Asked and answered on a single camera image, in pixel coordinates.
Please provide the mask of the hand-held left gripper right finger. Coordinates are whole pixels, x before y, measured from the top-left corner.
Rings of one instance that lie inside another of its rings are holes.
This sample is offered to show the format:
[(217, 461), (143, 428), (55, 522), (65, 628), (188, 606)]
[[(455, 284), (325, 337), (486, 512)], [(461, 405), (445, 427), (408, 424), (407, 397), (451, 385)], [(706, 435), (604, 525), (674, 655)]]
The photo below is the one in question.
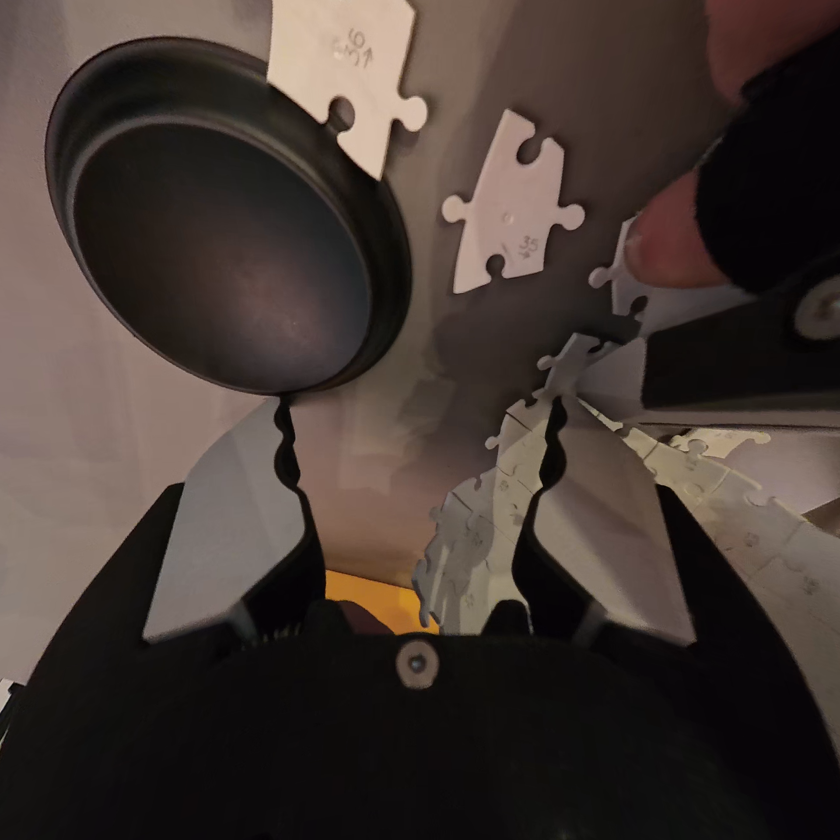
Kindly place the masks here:
[(541, 488), (512, 577), (537, 637), (592, 645), (607, 626), (687, 647), (697, 635), (655, 479), (573, 396), (553, 399)]

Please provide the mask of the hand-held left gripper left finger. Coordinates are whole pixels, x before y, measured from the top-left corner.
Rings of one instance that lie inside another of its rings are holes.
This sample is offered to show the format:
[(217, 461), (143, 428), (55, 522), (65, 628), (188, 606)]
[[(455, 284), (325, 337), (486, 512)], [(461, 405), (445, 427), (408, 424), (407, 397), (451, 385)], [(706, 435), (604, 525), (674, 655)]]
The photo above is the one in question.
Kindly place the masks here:
[(266, 399), (188, 474), (143, 639), (230, 626), (257, 643), (294, 634), (324, 598), (326, 570), (289, 405)]

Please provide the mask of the partly built puzzle ball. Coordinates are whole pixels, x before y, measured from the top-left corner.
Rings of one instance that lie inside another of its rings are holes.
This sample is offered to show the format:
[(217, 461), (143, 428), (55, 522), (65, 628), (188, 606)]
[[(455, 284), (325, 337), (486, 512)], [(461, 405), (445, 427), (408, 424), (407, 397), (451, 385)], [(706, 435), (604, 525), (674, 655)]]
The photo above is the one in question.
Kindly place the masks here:
[(510, 406), (486, 447), (496, 464), (467, 479), (433, 509), (436, 533), (418, 561), (413, 587), (421, 622), (434, 619), (446, 634), (477, 634), (502, 601), (525, 603), (512, 577), (522, 524), (541, 488), (539, 468), (553, 399), (573, 396), (642, 460), (656, 485), (675, 492), (753, 594), (838, 633), (838, 538), (771, 499), (759, 503), (760, 486), (703, 455), (703, 441), (683, 448), (656, 442), (609, 421), (575, 394), (575, 382), (613, 345), (575, 333), (560, 354), (541, 358), (544, 387)]

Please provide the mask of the white puzzle piece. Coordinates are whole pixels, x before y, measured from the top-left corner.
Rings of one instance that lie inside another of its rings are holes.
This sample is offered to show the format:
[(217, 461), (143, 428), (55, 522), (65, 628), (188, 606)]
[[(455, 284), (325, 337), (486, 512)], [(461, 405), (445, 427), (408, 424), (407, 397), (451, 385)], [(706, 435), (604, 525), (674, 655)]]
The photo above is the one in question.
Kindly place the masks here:
[(560, 205), (563, 147), (546, 138), (533, 161), (519, 161), (520, 148), (535, 133), (531, 121), (506, 109), (471, 199), (451, 195), (442, 204), (447, 223), (464, 224), (453, 279), (456, 295), (490, 283), (491, 257), (502, 258), (500, 273), (506, 279), (542, 272), (551, 229), (559, 225), (571, 232), (583, 225), (581, 205)]
[(353, 123), (337, 138), (370, 177), (384, 174), (392, 125), (418, 132), (428, 107), (401, 85), (416, 13), (406, 1), (273, 1), (268, 83), (318, 123), (346, 100)]
[(608, 287), (611, 294), (612, 314), (633, 318), (642, 323), (650, 289), (634, 277), (625, 260), (627, 237), (636, 220), (637, 215), (628, 218), (622, 224), (612, 263), (609, 266), (594, 268), (587, 282), (593, 289)]

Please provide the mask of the black round ball stand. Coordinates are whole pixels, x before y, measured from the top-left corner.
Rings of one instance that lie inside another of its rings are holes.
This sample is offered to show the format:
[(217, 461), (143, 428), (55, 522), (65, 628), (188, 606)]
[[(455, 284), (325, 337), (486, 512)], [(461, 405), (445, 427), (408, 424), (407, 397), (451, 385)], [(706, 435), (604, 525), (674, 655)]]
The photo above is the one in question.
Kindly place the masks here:
[(403, 328), (403, 216), (267, 65), (194, 38), (105, 49), (61, 89), (49, 197), (98, 298), (197, 378), (262, 396), (351, 382)]

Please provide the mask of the person's right hand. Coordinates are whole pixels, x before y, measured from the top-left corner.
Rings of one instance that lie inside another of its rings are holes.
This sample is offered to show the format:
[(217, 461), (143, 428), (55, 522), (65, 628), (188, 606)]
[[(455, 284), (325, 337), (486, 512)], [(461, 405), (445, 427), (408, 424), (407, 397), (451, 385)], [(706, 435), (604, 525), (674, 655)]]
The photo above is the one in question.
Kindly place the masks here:
[[(743, 85), (838, 28), (838, 1), (707, 1), (707, 62), (731, 107)], [(709, 288), (730, 279), (712, 259), (697, 222), (699, 166), (655, 195), (624, 246), (626, 267), (655, 288)]]

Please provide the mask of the yellow plastic bin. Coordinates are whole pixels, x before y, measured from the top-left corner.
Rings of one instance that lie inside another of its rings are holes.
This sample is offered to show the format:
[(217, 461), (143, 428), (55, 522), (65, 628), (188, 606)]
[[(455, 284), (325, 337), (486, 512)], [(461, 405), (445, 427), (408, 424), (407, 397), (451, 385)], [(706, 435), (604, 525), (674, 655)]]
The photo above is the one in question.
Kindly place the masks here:
[(328, 570), (325, 594), (339, 602), (360, 634), (438, 634), (434, 619), (422, 624), (421, 604), (411, 588)]

